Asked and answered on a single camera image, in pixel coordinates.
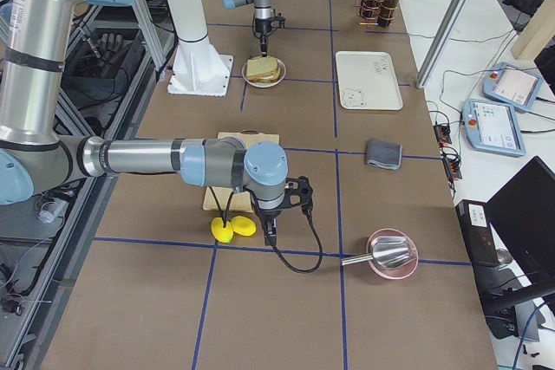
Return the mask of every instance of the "metal spoon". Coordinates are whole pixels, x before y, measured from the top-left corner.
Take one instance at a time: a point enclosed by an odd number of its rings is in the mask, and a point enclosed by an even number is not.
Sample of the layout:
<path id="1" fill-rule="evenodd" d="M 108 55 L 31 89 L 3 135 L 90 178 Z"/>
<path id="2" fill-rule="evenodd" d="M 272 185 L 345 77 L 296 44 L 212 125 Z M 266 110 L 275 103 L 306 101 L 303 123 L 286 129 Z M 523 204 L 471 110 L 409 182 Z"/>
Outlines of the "metal spoon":
<path id="1" fill-rule="evenodd" d="M 415 256 L 408 247 L 407 238 L 401 236 L 382 236 L 372 241 L 370 253 L 346 257 L 341 260 L 341 265 L 367 262 L 368 260 L 373 261 L 381 269 L 393 270 L 413 262 Z"/>

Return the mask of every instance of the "gray cloth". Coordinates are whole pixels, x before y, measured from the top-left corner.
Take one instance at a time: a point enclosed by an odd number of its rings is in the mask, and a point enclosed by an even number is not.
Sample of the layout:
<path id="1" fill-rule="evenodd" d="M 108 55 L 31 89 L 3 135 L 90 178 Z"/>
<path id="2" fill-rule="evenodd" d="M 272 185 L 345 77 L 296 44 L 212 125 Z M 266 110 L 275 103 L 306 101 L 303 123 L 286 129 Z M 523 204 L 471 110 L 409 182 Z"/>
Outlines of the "gray cloth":
<path id="1" fill-rule="evenodd" d="M 370 139 L 366 147 L 366 163 L 383 169 L 399 169 L 402 146 L 385 140 Z"/>

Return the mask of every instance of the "pink bowl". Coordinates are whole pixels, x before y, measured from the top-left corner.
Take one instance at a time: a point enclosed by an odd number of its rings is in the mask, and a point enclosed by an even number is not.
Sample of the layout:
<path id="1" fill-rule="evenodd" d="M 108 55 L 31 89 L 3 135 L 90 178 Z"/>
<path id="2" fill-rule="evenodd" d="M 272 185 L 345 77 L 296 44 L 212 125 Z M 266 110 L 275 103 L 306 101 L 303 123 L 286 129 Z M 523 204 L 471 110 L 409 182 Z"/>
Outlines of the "pink bowl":
<path id="1" fill-rule="evenodd" d="M 413 256 L 415 257 L 413 262 L 407 263 L 404 266 L 401 266 L 399 269 L 387 270 L 382 269 L 379 266 L 375 265 L 374 262 L 371 260 L 368 261 L 370 264 L 370 268 L 377 273 L 381 277 L 385 277 L 386 279 L 404 279 L 405 277 L 411 276 L 418 266 L 418 251 L 416 250 L 416 246 L 414 242 L 408 237 L 405 233 L 395 230 L 395 229 L 381 229 L 376 231 L 372 236 L 369 237 L 368 242 L 366 243 L 366 252 L 370 251 L 372 246 L 372 241 L 376 237 L 381 236 L 402 236 L 407 238 L 408 248 L 412 252 Z"/>

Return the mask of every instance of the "brown tabletop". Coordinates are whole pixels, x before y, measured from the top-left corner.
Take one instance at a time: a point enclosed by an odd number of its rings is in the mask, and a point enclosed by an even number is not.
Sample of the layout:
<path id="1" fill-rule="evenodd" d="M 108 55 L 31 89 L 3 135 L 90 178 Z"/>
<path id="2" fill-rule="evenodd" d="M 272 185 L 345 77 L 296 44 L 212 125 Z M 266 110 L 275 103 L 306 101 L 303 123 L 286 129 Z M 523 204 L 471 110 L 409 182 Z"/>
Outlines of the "brown tabletop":
<path id="1" fill-rule="evenodd" d="M 287 28 L 270 38 L 285 62 L 278 86 L 252 88 L 240 69 L 258 54 L 251 6 L 203 0 L 209 35 L 234 55 L 226 97 L 156 88 L 138 136 L 215 138 L 245 129 L 280 136 L 290 176 L 314 187 L 325 256 L 317 272 L 286 269 L 260 231 L 215 243 L 204 189 L 177 176 L 122 175 L 42 369 L 497 368 L 473 272 L 400 13 L 387 29 L 358 25 L 355 0 L 273 0 Z M 404 107 L 346 110 L 334 54 L 391 54 Z M 402 166 L 364 164 L 369 138 L 403 145 Z M 317 259 L 299 211 L 278 218 L 277 241 L 298 267 Z M 413 238 L 421 257 L 403 281 L 377 276 L 363 253 L 381 228 Z"/>

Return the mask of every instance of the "white pole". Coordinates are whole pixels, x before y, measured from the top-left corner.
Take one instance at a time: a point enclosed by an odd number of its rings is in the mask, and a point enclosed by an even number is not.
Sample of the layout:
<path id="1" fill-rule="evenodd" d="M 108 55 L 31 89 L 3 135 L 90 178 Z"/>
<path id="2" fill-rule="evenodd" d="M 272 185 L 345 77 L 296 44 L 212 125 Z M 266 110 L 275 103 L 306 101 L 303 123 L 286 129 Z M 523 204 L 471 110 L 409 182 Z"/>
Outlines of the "white pole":
<path id="1" fill-rule="evenodd" d="M 201 0 L 167 0 L 180 38 L 168 91 L 173 94 L 225 95 L 233 57 L 210 44 Z"/>

